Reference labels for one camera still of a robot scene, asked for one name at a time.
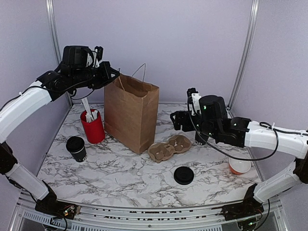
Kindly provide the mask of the brown paper bag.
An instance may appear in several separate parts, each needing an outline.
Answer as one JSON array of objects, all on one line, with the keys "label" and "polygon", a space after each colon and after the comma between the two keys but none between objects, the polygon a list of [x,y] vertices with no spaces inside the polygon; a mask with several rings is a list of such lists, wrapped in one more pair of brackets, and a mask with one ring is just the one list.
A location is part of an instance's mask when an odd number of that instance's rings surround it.
[{"label": "brown paper bag", "polygon": [[120,74],[104,87],[105,131],[137,154],[147,150],[154,143],[159,90]]}]

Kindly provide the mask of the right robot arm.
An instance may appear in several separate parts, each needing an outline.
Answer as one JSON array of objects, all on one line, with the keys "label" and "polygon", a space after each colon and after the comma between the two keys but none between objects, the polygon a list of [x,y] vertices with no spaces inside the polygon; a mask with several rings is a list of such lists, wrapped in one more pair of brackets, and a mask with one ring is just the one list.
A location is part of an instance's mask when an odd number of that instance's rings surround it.
[{"label": "right robot arm", "polygon": [[263,212],[263,203],[293,186],[308,182],[308,133],[304,130],[278,128],[249,118],[228,118],[221,96],[189,93],[187,110],[171,113],[175,130],[195,131],[204,143],[212,138],[216,143],[236,147],[256,147],[282,152],[295,157],[284,170],[270,179],[250,186],[240,203],[225,205],[221,214],[233,220]]}]

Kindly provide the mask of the black paper coffee cup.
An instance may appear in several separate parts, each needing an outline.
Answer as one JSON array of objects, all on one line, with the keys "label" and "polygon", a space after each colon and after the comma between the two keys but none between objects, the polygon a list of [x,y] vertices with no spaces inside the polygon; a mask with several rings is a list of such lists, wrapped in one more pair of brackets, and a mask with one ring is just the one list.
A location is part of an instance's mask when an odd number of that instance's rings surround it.
[{"label": "black paper coffee cup", "polygon": [[85,142],[81,137],[70,137],[66,142],[66,149],[77,162],[83,162],[87,158]]}]

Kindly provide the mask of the black plastic cup lid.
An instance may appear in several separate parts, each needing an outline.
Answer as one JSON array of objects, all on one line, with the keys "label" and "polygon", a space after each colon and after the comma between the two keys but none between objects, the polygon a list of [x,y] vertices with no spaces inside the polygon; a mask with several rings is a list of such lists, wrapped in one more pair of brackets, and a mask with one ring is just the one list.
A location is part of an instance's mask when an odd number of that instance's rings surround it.
[{"label": "black plastic cup lid", "polygon": [[66,142],[66,149],[70,153],[80,152],[84,148],[85,142],[81,137],[72,136]]}]

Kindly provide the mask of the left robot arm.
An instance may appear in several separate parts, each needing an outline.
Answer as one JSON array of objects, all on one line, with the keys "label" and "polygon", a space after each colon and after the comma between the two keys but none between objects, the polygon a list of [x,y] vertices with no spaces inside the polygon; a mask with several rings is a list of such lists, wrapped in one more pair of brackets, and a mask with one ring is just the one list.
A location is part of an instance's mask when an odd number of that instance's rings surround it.
[{"label": "left robot arm", "polygon": [[47,183],[17,161],[6,140],[29,116],[65,93],[72,94],[83,87],[98,90],[118,78],[120,72],[102,58],[103,48],[99,46],[94,50],[87,46],[65,46],[62,61],[55,70],[38,77],[0,110],[0,173],[35,198],[36,211],[73,219],[78,206],[58,201]]}]

